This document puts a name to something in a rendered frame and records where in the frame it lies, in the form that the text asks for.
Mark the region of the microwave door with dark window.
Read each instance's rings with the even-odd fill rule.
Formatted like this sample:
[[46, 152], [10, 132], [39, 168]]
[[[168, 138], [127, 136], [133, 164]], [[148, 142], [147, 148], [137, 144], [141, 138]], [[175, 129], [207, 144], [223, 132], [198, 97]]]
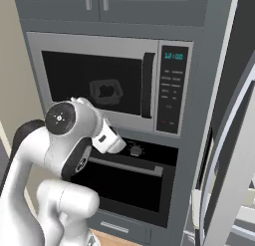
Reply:
[[[117, 127], [153, 131], [156, 40], [35, 32], [27, 37], [45, 108], [70, 98], [85, 98]], [[145, 53], [155, 53], [150, 119], [141, 116]], [[90, 95], [90, 82], [108, 79], [118, 80], [124, 94], [118, 105], [97, 105]]]

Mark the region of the silver black microwave oven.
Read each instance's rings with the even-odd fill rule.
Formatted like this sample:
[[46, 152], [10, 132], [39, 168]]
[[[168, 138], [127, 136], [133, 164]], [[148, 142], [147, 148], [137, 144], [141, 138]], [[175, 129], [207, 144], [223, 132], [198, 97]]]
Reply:
[[157, 78], [153, 133], [181, 132], [193, 44], [156, 40]]

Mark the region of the grey oven knob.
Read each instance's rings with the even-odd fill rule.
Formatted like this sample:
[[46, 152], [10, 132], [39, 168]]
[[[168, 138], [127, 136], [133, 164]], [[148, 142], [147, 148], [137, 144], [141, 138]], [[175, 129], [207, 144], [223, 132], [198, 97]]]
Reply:
[[138, 146], [138, 145], [133, 145], [130, 148], [130, 154], [133, 155], [133, 156], [140, 156], [141, 153], [142, 153], [141, 147]]

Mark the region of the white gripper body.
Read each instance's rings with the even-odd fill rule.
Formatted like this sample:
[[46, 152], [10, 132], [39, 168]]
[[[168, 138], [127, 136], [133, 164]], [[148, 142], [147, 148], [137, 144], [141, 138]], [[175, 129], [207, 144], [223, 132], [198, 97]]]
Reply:
[[109, 153], [119, 153], [126, 146], [126, 142], [122, 139], [122, 137], [111, 127], [107, 126], [107, 152]]

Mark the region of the grey drawer front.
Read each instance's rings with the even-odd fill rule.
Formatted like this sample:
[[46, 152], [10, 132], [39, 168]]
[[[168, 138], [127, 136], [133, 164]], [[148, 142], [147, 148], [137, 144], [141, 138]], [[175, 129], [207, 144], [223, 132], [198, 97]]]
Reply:
[[[101, 225], [102, 221], [106, 221], [115, 224], [120, 227], [129, 229], [129, 233], [125, 234], [117, 230], [104, 227]], [[102, 210], [99, 210], [93, 217], [89, 219], [89, 225], [91, 228], [108, 233], [110, 235], [120, 237], [122, 239], [137, 243], [140, 245], [149, 245], [151, 239], [151, 231], [142, 224], [129, 220], [125, 217], [114, 215]]]

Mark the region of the black built-in oven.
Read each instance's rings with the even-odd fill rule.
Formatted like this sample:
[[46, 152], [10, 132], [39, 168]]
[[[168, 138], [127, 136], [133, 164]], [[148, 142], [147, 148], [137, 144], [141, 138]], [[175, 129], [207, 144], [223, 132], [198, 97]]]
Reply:
[[[90, 157], [146, 169], [161, 166], [162, 177], [88, 161], [86, 167], [72, 177], [72, 181], [96, 191], [101, 199], [100, 207], [106, 211], [166, 227], [178, 149], [129, 138], [126, 144], [117, 154], [101, 154], [94, 149]], [[133, 145], [141, 147], [140, 156], [130, 154]]]

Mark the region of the grey fridge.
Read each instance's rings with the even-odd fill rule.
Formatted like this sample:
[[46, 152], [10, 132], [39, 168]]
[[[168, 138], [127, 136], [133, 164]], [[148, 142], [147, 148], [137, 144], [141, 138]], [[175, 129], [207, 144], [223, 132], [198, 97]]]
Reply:
[[[255, 0], [238, 0], [212, 117], [208, 160], [225, 111], [248, 63], [255, 64]], [[196, 189], [203, 185], [208, 160], [200, 170]], [[236, 234], [255, 246], [255, 229], [238, 226], [255, 174], [255, 80], [236, 113], [214, 168], [207, 197], [202, 246], [225, 246]]]

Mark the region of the grey cupboard door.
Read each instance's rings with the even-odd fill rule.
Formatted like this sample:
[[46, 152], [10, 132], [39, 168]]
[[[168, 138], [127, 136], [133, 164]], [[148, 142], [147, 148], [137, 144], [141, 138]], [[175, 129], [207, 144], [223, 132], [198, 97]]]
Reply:
[[99, 0], [15, 0], [21, 19], [99, 22]]
[[99, 0], [102, 22], [202, 26], [208, 0], [109, 0], [105, 11]]

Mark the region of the clear tupperware container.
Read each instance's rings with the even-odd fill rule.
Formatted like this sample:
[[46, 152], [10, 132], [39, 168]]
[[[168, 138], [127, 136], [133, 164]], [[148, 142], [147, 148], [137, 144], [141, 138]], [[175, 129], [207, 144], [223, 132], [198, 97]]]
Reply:
[[[115, 92], [111, 97], [100, 98], [100, 87], [101, 86], [113, 86]], [[90, 95], [97, 105], [118, 105], [123, 96], [123, 89], [120, 82], [116, 79], [108, 80], [95, 80], [90, 82]]]

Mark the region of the tall grey cabinet housing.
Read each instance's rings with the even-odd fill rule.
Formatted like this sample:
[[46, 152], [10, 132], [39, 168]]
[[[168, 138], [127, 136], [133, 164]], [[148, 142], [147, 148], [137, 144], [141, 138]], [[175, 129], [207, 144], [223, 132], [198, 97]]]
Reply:
[[196, 183], [202, 160], [237, 1], [208, 0], [204, 23], [200, 27], [102, 22], [100, 3], [99, 22], [33, 20], [19, 17], [43, 109], [47, 108], [43, 105], [32, 61], [27, 39], [29, 32], [183, 41], [193, 44], [180, 134], [153, 133], [114, 125], [125, 139], [151, 142], [178, 149], [166, 227], [106, 211], [101, 207], [99, 209], [136, 221], [149, 228], [150, 244], [142, 246], [181, 245], [189, 208], [189, 195]]

